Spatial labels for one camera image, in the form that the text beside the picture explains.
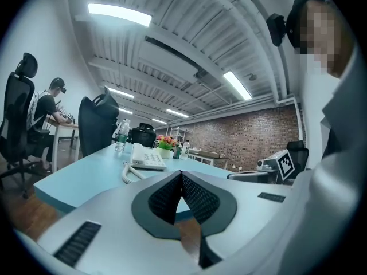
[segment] fluorescent light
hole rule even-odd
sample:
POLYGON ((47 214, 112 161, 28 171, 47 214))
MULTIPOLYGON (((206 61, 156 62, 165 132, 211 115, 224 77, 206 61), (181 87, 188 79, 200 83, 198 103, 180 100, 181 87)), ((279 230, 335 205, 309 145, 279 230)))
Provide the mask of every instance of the fluorescent light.
POLYGON ((129 97, 129 98, 134 98, 134 96, 133 96, 133 95, 128 94, 128 93, 121 92, 121 91, 119 91, 118 89, 112 89, 112 88, 109 88, 109 87, 107 87, 107 88, 108 88, 111 92, 113 92, 113 93, 117 93, 117 94, 120 94, 120 95, 123 95, 123 96, 129 97))
POLYGON ((173 114, 180 115, 180 116, 182 116, 182 117, 184 117, 184 118, 189 117, 188 115, 185 115, 185 114, 182 114, 182 113, 179 113, 179 112, 173 111, 173 110, 171 110, 171 109, 167 109, 166 111, 167 111, 167 112, 171 112, 171 113, 173 113, 173 114))
POLYGON ((128 110, 125 110, 125 109, 122 109, 122 108, 119 108, 120 111, 124 112, 124 113, 127 113, 127 114, 132 114, 131 111, 128 111, 128 110))
POLYGON ((139 23, 143 26, 149 26, 151 16, 141 13, 129 8, 106 5, 106 4, 88 4, 88 11, 90 14, 101 14, 123 18, 128 21, 139 23))
POLYGON ((154 119, 154 118, 152 118, 152 120, 153 120, 153 121, 155 121, 155 122, 159 122, 159 123, 167 124, 167 122, 160 121, 160 120, 158 120, 158 119, 154 119))
POLYGON ((242 83, 239 81, 239 79, 231 72, 227 72, 225 75, 223 75, 226 80, 229 81, 231 85, 243 96, 243 99, 250 100, 252 99, 252 96, 250 93, 245 89, 245 87, 242 85, 242 83))

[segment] table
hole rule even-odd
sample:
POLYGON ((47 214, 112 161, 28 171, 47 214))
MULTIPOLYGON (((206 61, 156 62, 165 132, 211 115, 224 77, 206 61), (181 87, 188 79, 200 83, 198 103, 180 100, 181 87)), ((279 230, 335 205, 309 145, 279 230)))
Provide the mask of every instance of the table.
MULTIPOLYGON (((58 138, 60 134, 60 128, 71 129, 74 131, 74 130, 79 130, 79 127, 77 124, 72 124, 72 123, 58 123, 51 116, 46 117, 45 122, 56 127, 55 136, 53 139, 53 152, 52 152, 52 172, 55 173, 57 171, 57 148, 58 148, 58 138)), ((77 142, 76 142, 76 148, 75 148, 74 162, 78 161, 79 149, 80 149, 80 140, 78 137, 77 142)))
POLYGON ((204 163, 204 160, 207 160, 210 162, 210 166, 214 166, 214 161, 215 160, 225 160, 225 164, 224 164, 224 170, 227 170, 227 164, 228 164, 228 158, 210 158, 210 157, 204 157, 204 156, 200 156, 199 154, 191 154, 189 153, 189 158, 193 159, 195 161, 199 161, 197 159, 200 159, 199 162, 204 163))
MULTIPOLYGON (((115 144, 62 168, 34 184, 36 197, 62 213, 69 213, 90 198, 111 188, 128 186, 121 179, 123 162, 130 161, 132 145, 127 143, 124 152, 116 152, 115 144)), ((191 159, 165 160, 166 172, 190 170, 226 178, 230 171, 203 164, 191 159)), ((159 171, 138 170, 149 178, 159 171)), ((133 181, 140 179, 127 175, 133 181)), ((177 220, 191 217, 191 211, 181 198, 177 207, 177 220)))

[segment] light blue tabletop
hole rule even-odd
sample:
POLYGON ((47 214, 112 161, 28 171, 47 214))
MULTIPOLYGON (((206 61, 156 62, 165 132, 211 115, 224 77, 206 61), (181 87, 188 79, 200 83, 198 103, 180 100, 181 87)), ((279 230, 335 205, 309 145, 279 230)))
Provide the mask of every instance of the light blue tabletop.
MULTIPOLYGON (((124 152, 116 152, 115 144, 82 158, 69 166, 58 170, 54 174, 34 184, 36 197, 57 210, 68 213, 85 203, 95 195, 114 187, 128 186, 121 179, 123 162, 130 161, 132 145, 127 143, 124 152)), ((165 160, 167 169, 165 171, 190 170, 197 171, 219 178, 226 178, 232 172, 213 167, 201 162, 187 160, 165 160)), ((145 177, 159 174, 159 171, 139 170, 145 177)), ((131 180, 140 179, 129 173, 131 180)), ((181 199, 177 207, 177 213, 185 212, 189 208, 181 199)))

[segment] flower pot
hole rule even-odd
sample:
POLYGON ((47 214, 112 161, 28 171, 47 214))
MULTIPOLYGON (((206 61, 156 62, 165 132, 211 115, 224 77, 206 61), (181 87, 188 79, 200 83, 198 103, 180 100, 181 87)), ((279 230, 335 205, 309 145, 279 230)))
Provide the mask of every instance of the flower pot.
POLYGON ((170 150, 157 148, 157 151, 161 155, 162 159, 170 159, 171 158, 171 151, 170 150))

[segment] person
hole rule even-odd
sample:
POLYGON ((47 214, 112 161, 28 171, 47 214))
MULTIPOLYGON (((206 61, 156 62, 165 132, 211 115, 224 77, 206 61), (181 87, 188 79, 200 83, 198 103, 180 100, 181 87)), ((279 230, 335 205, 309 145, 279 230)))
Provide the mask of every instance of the person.
POLYGON ((60 92, 65 93, 65 82, 63 79, 57 77, 52 80, 49 89, 44 90, 40 93, 40 98, 38 99, 36 112, 34 113, 34 119, 37 122, 28 131, 28 142, 37 144, 37 148, 33 156, 37 158, 42 158, 44 149, 48 148, 46 160, 40 161, 40 166, 38 169, 43 171, 43 174, 48 174, 51 172, 51 162, 52 162, 52 151, 53 151, 53 135, 42 136, 38 129, 42 129, 43 123, 48 115, 52 115, 55 121, 58 123, 70 123, 70 119, 63 116, 63 114, 58 111, 56 107, 54 98, 57 97, 60 92))
MULTIPOLYGON (((284 235, 287 242, 273 250, 280 254, 275 259, 280 260, 279 274, 299 274, 336 247, 365 188, 367 68, 349 25, 330 1, 295 0, 285 29, 299 53, 313 54, 323 70, 340 80, 322 110, 330 124, 323 159, 299 174, 298 179, 309 180, 307 197, 299 216, 288 222, 294 230, 284 235)), ((273 30, 270 24, 272 39, 273 30)))

